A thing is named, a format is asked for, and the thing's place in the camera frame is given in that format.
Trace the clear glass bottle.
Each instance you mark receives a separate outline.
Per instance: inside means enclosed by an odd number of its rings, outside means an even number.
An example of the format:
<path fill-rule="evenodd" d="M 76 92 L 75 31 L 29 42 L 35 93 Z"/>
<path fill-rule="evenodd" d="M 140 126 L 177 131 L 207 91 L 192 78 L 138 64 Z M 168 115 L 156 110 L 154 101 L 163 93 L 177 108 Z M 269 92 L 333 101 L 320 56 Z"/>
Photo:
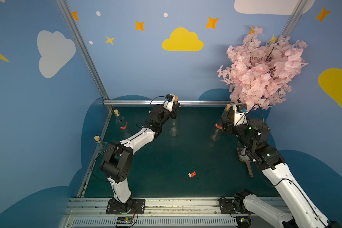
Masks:
<path fill-rule="evenodd" d="M 169 123 L 169 134 L 171 136 L 177 136 L 179 133 L 179 120 L 178 120 L 178 114 L 177 118 L 174 120 L 171 118 L 171 122 Z"/>
<path fill-rule="evenodd" d="M 103 153 L 104 151 L 110 148 L 109 143 L 106 141 L 102 141 L 99 136 L 95 136 L 94 139 L 97 143 L 97 147 L 96 147 L 97 155 L 100 155 L 101 153 Z"/>
<path fill-rule="evenodd" d="M 119 133 L 124 139 L 127 139 L 130 137 L 129 129 L 127 128 L 128 126 L 128 121 L 125 119 L 124 116 L 120 114 L 120 112 L 115 109 L 114 114 L 116 116 L 116 126 L 119 130 Z"/>
<path fill-rule="evenodd" d="M 226 107 L 224 108 L 223 110 L 223 113 L 219 116 L 218 120 L 216 121 L 216 123 L 220 124 L 223 126 L 223 118 L 227 117 L 229 112 L 230 112 L 230 109 L 231 109 L 231 104 L 228 104 L 226 105 Z M 220 129 L 217 129 L 215 126 L 214 126 L 214 130 L 212 132 L 212 134 L 210 135 L 211 137 L 211 140 L 213 141 L 218 141 L 220 139 L 220 136 L 222 134 L 222 130 Z"/>

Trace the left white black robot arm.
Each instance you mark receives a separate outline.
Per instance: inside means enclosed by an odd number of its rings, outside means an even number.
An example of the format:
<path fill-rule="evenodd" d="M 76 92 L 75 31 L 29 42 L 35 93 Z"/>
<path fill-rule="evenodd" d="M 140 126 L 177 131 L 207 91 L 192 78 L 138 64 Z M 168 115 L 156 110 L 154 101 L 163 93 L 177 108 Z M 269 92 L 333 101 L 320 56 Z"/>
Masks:
<path fill-rule="evenodd" d="M 133 156 L 143 146 L 154 141 L 162 132 L 162 126 L 171 118 L 177 118 L 179 98 L 167 94 L 162 104 L 151 107 L 149 115 L 134 135 L 120 142 L 113 141 L 100 153 L 103 157 L 99 169 L 110 183 L 113 201 L 122 207 L 131 207 L 133 196 L 128 186 L 128 175 L 132 169 Z"/>

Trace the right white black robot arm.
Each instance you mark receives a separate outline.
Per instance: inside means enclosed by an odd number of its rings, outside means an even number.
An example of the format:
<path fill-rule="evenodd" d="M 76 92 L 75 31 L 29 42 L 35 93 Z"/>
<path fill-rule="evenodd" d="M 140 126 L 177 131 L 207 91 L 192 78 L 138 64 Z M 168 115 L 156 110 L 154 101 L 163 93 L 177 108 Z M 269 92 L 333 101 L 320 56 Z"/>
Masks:
<path fill-rule="evenodd" d="M 298 184 L 280 152 L 267 143 L 270 128 L 261 119 L 247 120 L 246 114 L 221 115 L 221 128 L 234 134 L 241 148 L 240 157 L 254 163 L 275 188 L 290 212 L 285 213 L 262 201 L 251 191 L 236 193 L 233 209 L 239 213 L 253 213 L 275 228 L 338 228 L 337 221 L 329 220 L 309 199 Z"/>

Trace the pink artificial blossom tree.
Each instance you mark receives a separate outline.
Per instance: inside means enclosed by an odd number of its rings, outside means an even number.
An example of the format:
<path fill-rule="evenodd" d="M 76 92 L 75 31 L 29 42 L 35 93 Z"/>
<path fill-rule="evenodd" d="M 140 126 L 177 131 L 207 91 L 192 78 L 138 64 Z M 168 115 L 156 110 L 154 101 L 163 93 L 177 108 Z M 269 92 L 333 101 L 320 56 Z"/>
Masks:
<path fill-rule="evenodd" d="M 230 87 L 234 104 L 246 105 L 247 111 L 266 110 L 286 100 L 289 82 L 307 65 L 302 54 L 307 43 L 290 37 L 273 37 L 265 45 L 258 36 L 261 27 L 252 26 L 242 45 L 229 46 L 226 53 L 230 66 L 220 66 L 218 76 Z"/>

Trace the right small circuit board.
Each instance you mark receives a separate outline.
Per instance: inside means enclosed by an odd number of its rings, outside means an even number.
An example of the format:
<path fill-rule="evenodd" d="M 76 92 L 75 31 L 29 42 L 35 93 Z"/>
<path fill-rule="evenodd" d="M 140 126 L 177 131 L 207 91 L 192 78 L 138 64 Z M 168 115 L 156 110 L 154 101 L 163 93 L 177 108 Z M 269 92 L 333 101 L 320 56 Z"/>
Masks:
<path fill-rule="evenodd" d="M 236 217 L 237 228 L 250 228 L 251 218 L 248 217 Z"/>

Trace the small circuit board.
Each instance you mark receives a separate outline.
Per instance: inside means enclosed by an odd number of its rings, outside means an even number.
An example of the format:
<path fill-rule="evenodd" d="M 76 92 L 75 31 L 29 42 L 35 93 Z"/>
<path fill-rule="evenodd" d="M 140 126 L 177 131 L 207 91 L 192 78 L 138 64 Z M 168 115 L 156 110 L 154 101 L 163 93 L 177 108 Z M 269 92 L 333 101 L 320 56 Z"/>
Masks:
<path fill-rule="evenodd" d="M 250 228 L 251 218 L 248 217 L 236 217 L 237 228 Z"/>
<path fill-rule="evenodd" d="M 134 223 L 134 219 L 131 217 L 117 217 L 115 226 L 116 228 L 120 227 L 131 227 Z"/>

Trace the left small circuit board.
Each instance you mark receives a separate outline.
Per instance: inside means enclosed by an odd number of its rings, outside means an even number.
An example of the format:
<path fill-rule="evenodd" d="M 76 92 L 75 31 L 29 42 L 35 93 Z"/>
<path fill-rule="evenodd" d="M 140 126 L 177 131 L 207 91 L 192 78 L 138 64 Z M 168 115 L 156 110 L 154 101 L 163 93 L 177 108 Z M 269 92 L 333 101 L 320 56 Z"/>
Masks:
<path fill-rule="evenodd" d="M 134 223 L 134 219 L 131 217 L 117 217 L 115 226 L 116 228 L 120 227 L 131 227 Z"/>

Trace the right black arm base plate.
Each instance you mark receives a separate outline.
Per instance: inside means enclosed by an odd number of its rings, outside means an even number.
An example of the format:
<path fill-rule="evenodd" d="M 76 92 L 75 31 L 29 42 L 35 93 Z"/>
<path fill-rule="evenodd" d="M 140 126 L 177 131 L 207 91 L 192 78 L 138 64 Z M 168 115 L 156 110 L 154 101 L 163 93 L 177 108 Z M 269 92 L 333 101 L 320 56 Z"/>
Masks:
<path fill-rule="evenodd" d="M 242 200 L 234 198 L 221 197 L 218 199 L 221 214 L 253 214 L 242 205 Z"/>

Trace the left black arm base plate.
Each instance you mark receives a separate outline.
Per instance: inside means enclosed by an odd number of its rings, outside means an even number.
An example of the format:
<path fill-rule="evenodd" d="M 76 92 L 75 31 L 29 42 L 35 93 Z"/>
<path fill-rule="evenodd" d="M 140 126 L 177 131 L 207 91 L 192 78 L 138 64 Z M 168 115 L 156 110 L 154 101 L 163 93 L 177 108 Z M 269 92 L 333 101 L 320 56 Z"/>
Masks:
<path fill-rule="evenodd" d="M 144 210 L 145 199 L 129 199 L 126 203 L 110 199 L 106 207 L 106 214 L 144 214 Z"/>

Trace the right aluminium frame post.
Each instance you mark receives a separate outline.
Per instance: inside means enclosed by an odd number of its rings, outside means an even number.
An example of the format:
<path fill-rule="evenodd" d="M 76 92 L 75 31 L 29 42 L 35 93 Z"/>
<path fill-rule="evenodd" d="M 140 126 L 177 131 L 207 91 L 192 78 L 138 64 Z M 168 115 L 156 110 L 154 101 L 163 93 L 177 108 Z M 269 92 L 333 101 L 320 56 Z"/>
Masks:
<path fill-rule="evenodd" d="M 290 15 L 286 25 L 284 26 L 280 36 L 288 37 L 291 35 L 292 31 L 294 30 L 295 26 L 297 25 L 299 19 L 303 14 L 303 10 L 308 3 L 308 0 L 299 0 Z"/>

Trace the aluminium frame post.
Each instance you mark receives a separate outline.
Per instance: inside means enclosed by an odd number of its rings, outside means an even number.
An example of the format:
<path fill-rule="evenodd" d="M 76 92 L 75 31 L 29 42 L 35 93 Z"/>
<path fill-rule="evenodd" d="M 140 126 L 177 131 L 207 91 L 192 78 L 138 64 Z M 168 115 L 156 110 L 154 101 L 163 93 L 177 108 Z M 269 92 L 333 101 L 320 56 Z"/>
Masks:
<path fill-rule="evenodd" d="M 303 14 L 303 10 L 308 3 L 308 0 L 299 0 L 290 15 L 286 25 L 284 26 L 280 36 L 288 37 L 291 35 L 292 31 L 294 30 L 295 26 L 297 25 L 299 19 Z"/>
<path fill-rule="evenodd" d="M 103 84 L 101 77 L 100 77 L 100 75 L 96 69 L 96 66 L 95 66 L 95 64 L 94 64 L 94 62 L 93 62 L 93 60 L 89 54 L 89 51 L 86 47 L 86 44 L 85 44 L 85 42 L 82 38 L 82 35 L 79 31 L 79 28 L 76 24 L 76 20 L 74 19 L 72 12 L 70 11 L 70 7 L 69 7 L 67 1 L 56 0 L 56 3 L 57 3 L 66 23 L 67 23 L 67 25 L 71 31 L 71 33 L 75 39 L 75 42 L 76 42 L 76 44 L 77 44 L 77 46 L 78 46 L 78 48 L 79 48 L 79 50 L 80 50 L 80 52 L 84 58 L 84 61 L 85 61 L 86 65 L 90 71 L 90 74 L 91 74 L 102 98 L 104 100 L 109 100 L 109 96 L 106 92 L 104 84 Z"/>

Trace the aluminium front rail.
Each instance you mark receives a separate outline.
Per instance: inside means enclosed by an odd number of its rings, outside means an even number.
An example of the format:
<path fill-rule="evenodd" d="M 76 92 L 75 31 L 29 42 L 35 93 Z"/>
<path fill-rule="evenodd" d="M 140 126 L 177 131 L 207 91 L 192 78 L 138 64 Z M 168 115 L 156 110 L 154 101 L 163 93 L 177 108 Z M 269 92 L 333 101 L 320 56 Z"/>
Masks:
<path fill-rule="evenodd" d="M 251 228 L 274 228 L 256 214 L 221 214 L 220 197 L 135 198 L 145 199 L 144 214 L 106 214 L 110 198 L 71 198 L 59 227 L 116 228 L 117 217 L 131 217 L 129 228 L 236 228 L 236 217 L 251 218 Z M 280 197 L 262 201 L 289 213 Z"/>

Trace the left aluminium frame post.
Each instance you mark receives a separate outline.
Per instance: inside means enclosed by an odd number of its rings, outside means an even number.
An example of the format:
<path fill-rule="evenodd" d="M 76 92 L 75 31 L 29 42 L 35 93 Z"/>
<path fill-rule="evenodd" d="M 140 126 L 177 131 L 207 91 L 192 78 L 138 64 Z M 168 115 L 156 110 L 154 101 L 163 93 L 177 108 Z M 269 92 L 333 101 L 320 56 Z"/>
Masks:
<path fill-rule="evenodd" d="M 91 74 L 102 98 L 104 100 L 109 100 L 109 96 L 106 92 L 104 84 L 103 84 L 101 77 L 100 77 L 100 75 L 96 69 L 96 66 L 95 66 L 95 64 L 94 64 L 94 62 L 93 62 L 93 60 L 89 54 L 89 51 L 86 47 L 86 44 L 85 44 L 85 42 L 82 38 L 82 35 L 79 31 L 79 28 L 76 24 L 76 20 L 74 19 L 72 12 L 70 11 L 70 7 L 69 7 L 67 1 L 56 0 L 56 3 L 57 3 L 66 23 L 67 23 L 67 25 L 71 31 L 71 33 L 75 39 L 75 42 L 76 42 L 76 44 L 77 44 L 77 46 L 78 46 L 78 48 L 79 48 L 79 50 L 80 50 L 80 52 L 84 58 L 84 61 L 85 61 L 86 65 L 90 71 L 90 74 Z"/>

